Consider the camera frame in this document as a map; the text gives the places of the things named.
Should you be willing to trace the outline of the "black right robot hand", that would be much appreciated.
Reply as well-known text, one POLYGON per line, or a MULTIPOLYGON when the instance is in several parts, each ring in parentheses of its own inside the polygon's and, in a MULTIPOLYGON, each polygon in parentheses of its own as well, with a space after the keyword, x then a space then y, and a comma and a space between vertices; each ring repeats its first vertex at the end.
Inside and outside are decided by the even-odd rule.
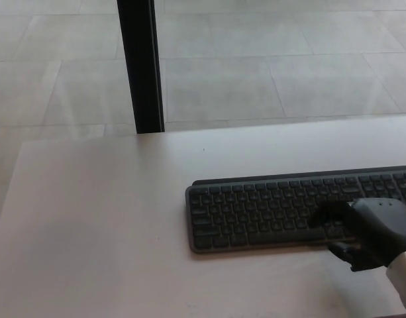
POLYGON ((406 252, 406 204, 398 199, 326 201, 315 210, 308 224, 319 227, 333 221, 340 221, 359 242, 359 247, 343 242, 329 244, 329 250, 349 263, 353 272, 388 267, 406 252))

